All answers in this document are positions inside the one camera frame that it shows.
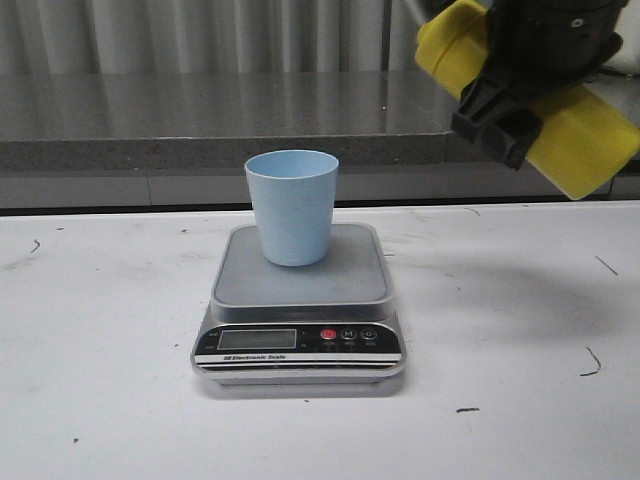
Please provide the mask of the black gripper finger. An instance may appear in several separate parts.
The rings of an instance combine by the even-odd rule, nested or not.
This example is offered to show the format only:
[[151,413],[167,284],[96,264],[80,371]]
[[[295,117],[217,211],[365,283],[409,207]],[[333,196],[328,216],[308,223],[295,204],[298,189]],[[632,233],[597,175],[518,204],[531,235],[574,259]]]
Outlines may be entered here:
[[463,89],[451,128],[491,159],[511,169],[523,165],[543,127],[531,110],[542,90],[512,75],[480,75]]

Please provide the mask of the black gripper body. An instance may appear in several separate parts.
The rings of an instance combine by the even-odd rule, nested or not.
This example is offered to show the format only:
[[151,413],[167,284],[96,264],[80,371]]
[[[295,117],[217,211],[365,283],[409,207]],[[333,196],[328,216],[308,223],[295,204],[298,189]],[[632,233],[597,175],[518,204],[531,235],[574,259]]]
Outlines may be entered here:
[[487,12],[489,56],[481,86],[522,108],[573,86],[622,47],[615,28],[625,1],[495,1]]

